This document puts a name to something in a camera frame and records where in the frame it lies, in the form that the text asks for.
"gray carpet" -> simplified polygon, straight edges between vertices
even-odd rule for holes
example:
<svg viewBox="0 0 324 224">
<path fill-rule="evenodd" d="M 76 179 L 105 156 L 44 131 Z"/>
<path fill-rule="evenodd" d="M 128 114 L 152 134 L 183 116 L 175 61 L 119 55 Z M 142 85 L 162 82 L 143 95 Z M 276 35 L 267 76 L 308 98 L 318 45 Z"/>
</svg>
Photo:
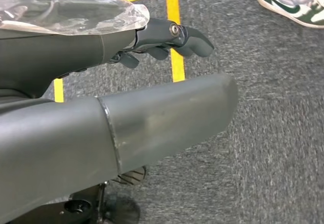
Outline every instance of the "gray carpet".
<svg viewBox="0 0 324 224">
<path fill-rule="evenodd" d="M 165 0 L 140 2 L 166 16 Z M 133 196 L 141 223 L 323 223 L 324 32 L 256 0 L 180 2 L 184 25 L 218 47 L 208 59 L 187 59 L 187 77 L 232 74 L 239 109 L 224 135 L 150 166 L 140 186 L 111 190 Z M 104 65 L 64 85 L 70 100 L 169 81 L 170 61 L 143 56 L 135 70 Z"/>
</svg>

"shoe sole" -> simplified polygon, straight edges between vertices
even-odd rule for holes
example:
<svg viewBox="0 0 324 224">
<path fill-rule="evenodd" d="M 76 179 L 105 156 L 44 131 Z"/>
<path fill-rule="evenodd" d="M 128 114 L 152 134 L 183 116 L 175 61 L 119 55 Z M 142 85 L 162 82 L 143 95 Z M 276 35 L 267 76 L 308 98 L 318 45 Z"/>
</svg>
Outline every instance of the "shoe sole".
<svg viewBox="0 0 324 224">
<path fill-rule="evenodd" d="M 321 29 L 321 28 L 322 29 L 322 28 L 324 28 L 323 25 L 309 24 L 309 23 L 304 23 L 304 22 L 300 21 L 298 19 L 289 16 L 289 14 L 285 13 L 285 11 L 283 11 L 282 9 L 279 9 L 279 8 L 275 7 L 275 6 L 272 6 L 272 5 L 267 3 L 267 2 L 266 2 L 264 0 L 258 0 L 258 2 L 260 5 L 261 5 L 262 7 L 264 7 L 264 8 L 266 8 L 266 9 L 268 9 L 268 10 L 270 10 L 270 11 L 273 11 L 273 12 L 275 12 L 275 13 L 278 13 L 278 14 L 285 16 L 286 18 L 292 19 L 294 22 L 296 22 L 296 23 L 298 23 L 298 24 L 301 24 L 301 25 L 303 25 L 303 26 L 305 26 L 305 27 L 308 27 L 308 28 L 317 28 L 317 29 Z"/>
</svg>

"sneaker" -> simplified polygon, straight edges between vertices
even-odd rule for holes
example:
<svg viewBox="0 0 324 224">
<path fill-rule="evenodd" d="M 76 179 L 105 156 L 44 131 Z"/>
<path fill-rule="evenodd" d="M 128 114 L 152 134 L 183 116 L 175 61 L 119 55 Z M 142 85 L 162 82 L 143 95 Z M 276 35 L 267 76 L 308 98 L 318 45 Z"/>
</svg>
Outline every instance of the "sneaker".
<svg viewBox="0 0 324 224">
<path fill-rule="evenodd" d="M 324 28 L 324 0 L 289 6 L 279 0 L 258 0 L 261 6 L 310 28 Z"/>
</svg>

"lever bolt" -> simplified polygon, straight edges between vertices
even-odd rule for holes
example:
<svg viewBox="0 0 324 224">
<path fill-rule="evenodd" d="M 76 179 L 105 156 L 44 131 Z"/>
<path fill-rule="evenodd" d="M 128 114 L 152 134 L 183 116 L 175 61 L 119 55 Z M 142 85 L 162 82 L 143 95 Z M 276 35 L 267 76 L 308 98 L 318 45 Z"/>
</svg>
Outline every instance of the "lever bolt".
<svg viewBox="0 0 324 224">
<path fill-rule="evenodd" d="M 172 23 L 170 25 L 170 33 L 174 37 L 177 37 L 180 33 L 179 27 L 175 23 Z"/>
</svg>

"plastic cover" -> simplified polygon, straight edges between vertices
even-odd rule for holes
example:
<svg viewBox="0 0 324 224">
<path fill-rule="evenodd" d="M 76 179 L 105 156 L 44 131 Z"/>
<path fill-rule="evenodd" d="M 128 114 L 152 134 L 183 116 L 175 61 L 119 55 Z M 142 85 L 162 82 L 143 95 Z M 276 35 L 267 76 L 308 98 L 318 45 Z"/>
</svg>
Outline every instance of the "plastic cover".
<svg viewBox="0 0 324 224">
<path fill-rule="evenodd" d="M 26 32 L 88 35 L 144 27 L 144 5 L 126 0 L 0 0 L 0 28 Z"/>
</svg>

